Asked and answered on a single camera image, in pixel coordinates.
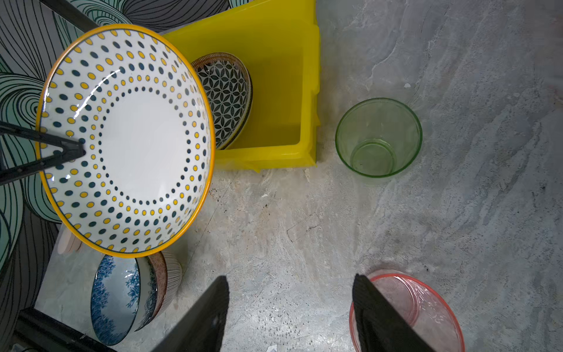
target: wallpaper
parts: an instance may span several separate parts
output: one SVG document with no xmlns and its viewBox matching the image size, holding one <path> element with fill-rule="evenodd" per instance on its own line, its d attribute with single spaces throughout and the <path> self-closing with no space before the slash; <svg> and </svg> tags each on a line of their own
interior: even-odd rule
<svg viewBox="0 0 563 352">
<path fill-rule="evenodd" d="M 131 23 L 161 32 L 248 0 L 68 0 L 98 25 Z M 0 2 L 0 120 L 35 129 L 51 66 L 83 33 L 39 0 Z M 35 160 L 34 142 L 0 136 L 0 168 Z M 58 234 L 59 218 L 39 174 L 0 186 L 0 351 L 21 309 L 33 306 Z"/>
</svg>

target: black metal rod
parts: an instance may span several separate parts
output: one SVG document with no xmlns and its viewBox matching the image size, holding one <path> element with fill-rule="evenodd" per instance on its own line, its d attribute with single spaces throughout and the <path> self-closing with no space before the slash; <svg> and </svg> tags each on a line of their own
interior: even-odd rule
<svg viewBox="0 0 563 352">
<path fill-rule="evenodd" d="M 20 311 L 14 335 L 40 351 L 115 352 L 34 308 Z"/>
<path fill-rule="evenodd" d="M 98 25 L 67 0 L 39 0 L 84 33 Z"/>
<path fill-rule="evenodd" d="M 71 160 L 75 160 L 86 155 L 84 147 L 78 141 L 62 138 L 58 136 L 48 135 L 37 132 L 29 128 L 24 128 L 15 124 L 0 121 L 0 136 L 12 135 L 20 138 L 34 140 L 39 143 L 54 145 L 62 149 L 61 153 L 51 155 L 27 164 L 15 166 L 7 170 L 0 171 L 0 186 L 10 182 L 17 181 L 24 177 L 33 175 L 46 168 L 61 165 Z"/>
</svg>

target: green glass cup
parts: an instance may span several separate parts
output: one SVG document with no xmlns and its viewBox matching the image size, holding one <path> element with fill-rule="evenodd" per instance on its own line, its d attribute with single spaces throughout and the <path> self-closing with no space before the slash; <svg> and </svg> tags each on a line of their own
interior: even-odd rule
<svg viewBox="0 0 563 352">
<path fill-rule="evenodd" d="M 373 98 L 354 105 L 336 128 L 336 151 L 360 175 L 383 178 L 406 169 L 422 146 L 422 126 L 400 101 Z"/>
</svg>

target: red rim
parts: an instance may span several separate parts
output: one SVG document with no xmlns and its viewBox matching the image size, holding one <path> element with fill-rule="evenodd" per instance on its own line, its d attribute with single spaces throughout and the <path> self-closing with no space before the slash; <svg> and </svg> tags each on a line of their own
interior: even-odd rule
<svg viewBox="0 0 563 352">
<path fill-rule="evenodd" d="M 461 343 L 461 352 L 465 352 L 465 342 L 463 340 L 463 333 L 461 331 L 461 326 L 459 325 L 457 318 L 455 317 L 454 312 L 452 311 L 452 309 L 450 308 L 448 303 L 446 303 L 446 301 L 444 301 L 442 296 L 440 296 L 436 291 L 434 291 L 432 289 L 432 287 L 428 286 L 427 284 L 423 283 L 422 281 L 415 279 L 415 278 L 413 278 L 409 275 L 405 275 L 405 274 L 393 274 L 393 273 L 391 273 L 391 274 L 381 274 L 381 275 L 377 275 L 375 277 L 370 278 L 370 281 L 374 282 L 375 280 L 382 279 L 382 278 L 389 278 L 389 277 L 397 277 L 397 278 L 412 280 L 412 281 L 416 282 L 417 284 L 423 286 L 425 289 L 429 290 L 436 297 L 438 297 L 438 300 L 444 305 L 444 307 L 446 307 L 448 314 L 450 315 L 450 317 L 452 318 L 452 320 L 454 322 L 455 330 L 456 330 L 456 332 L 459 336 L 459 342 Z M 352 337 L 352 343 L 354 345 L 354 349 L 356 350 L 356 352 L 361 352 L 361 348 L 360 348 L 360 346 L 357 345 L 356 338 L 355 338 L 356 336 L 354 334 L 354 322 L 352 321 L 353 314 L 354 314 L 354 302 L 352 302 L 352 304 L 350 305 L 350 315 L 348 316 L 348 326 L 350 328 L 350 336 Z"/>
</svg>

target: polka dot bowl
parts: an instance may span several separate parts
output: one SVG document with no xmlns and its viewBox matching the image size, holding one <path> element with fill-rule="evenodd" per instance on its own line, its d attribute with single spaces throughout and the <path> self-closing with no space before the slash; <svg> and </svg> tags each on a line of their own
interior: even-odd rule
<svg viewBox="0 0 563 352">
<path fill-rule="evenodd" d="M 134 25 L 96 28 L 54 65 L 37 129 L 80 141 L 86 155 L 41 178 L 63 223 L 118 257 L 161 251 L 194 221 L 208 193 L 215 133 L 188 61 Z M 38 157 L 59 153 L 38 144 Z"/>
</svg>

